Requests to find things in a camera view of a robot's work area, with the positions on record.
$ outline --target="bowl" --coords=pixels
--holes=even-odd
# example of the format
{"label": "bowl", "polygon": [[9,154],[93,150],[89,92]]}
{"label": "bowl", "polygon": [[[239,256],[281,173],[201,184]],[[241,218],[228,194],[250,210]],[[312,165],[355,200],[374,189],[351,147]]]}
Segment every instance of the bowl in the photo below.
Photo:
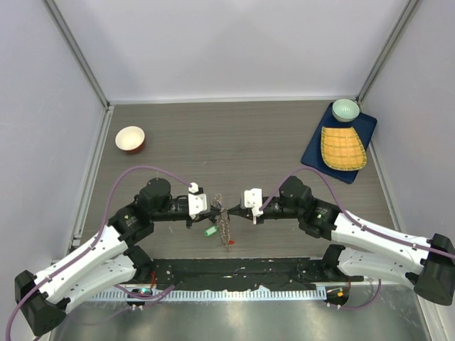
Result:
{"label": "bowl", "polygon": [[127,153],[138,153],[145,145],[145,133],[138,126],[127,126],[115,136],[115,145]]}
{"label": "bowl", "polygon": [[339,122],[351,122],[359,115],[360,109],[350,99],[339,99],[333,103],[332,113]]}

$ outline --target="white wall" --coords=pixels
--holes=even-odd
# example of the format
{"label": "white wall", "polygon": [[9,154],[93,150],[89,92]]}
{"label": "white wall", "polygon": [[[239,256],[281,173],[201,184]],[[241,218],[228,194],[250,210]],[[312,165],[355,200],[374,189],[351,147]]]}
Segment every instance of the white wall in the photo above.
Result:
{"label": "white wall", "polygon": [[[0,1],[1,330],[14,277],[64,255],[102,107],[41,1]],[[21,313],[13,340],[31,340]]]}
{"label": "white wall", "polygon": [[357,95],[406,0],[57,0],[111,101]]}
{"label": "white wall", "polygon": [[[374,143],[402,228],[428,237],[438,232],[452,242],[454,13],[452,0],[423,1],[365,100],[378,118]],[[455,305],[442,311],[453,332]]]}

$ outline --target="green bowl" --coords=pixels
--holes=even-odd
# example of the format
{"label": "green bowl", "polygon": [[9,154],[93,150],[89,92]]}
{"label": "green bowl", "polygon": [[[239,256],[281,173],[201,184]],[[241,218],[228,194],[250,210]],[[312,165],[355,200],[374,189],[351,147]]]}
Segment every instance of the green bowl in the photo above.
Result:
{"label": "green bowl", "polygon": [[332,113],[339,122],[351,122],[359,115],[360,109],[350,99],[339,99],[333,103]]}

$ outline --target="yellow plate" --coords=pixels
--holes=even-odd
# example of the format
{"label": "yellow plate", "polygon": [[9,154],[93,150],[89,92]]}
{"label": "yellow plate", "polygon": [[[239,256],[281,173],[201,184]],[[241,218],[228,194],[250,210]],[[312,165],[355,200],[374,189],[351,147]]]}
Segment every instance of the yellow plate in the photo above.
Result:
{"label": "yellow plate", "polygon": [[367,153],[353,127],[323,126],[321,154],[326,165],[337,171],[358,171],[367,164]]}

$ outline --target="floor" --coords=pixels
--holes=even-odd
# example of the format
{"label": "floor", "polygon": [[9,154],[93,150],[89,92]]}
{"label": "floor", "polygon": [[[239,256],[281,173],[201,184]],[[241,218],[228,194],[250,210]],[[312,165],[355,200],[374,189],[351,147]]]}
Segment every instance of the floor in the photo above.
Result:
{"label": "floor", "polygon": [[[165,168],[197,182],[213,197],[223,195],[224,205],[239,203],[240,193],[262,188],[268,195],[300,158],[325,112],[327,101],[225,102],[190,104],[118,105],[114,109],[97,174],[82,240],[100,227],[107,194],[118,175],[135,165]],[[129,125],[146,132],[146,147],[127,155],[114,144],[116,133]],[[341,202],[354,214],[392,227],[385,198],[370,152],[367,166],[354,184],[331,179]],[[159,174],[140,170],[119,186],[110,214],[132,201],[147,180]],[[311,172],[298,176],[315,197],[333,202],[323,182]],[[186,194],[171,180],[174,196]],[[229,251],[218,237],[205,237],[208,221],[186,229],[184,222],[161,222],[139,245],[154,258],[214,258],[261,256],[322,256],[329,242],[305,235],[296,221],[269,221],[254,226],[233,217]]]}
{"label": "floor", "polygon": [[[348,304],[359,306],[370,300],[375,288],[353,286],[350,291]],[[383,286],[378,300],[359,311],[327,308],[321,301],[182,302],[110,318],[125,306],[83,303],[51,340],[431,340],[415,294],[404,286]]]}

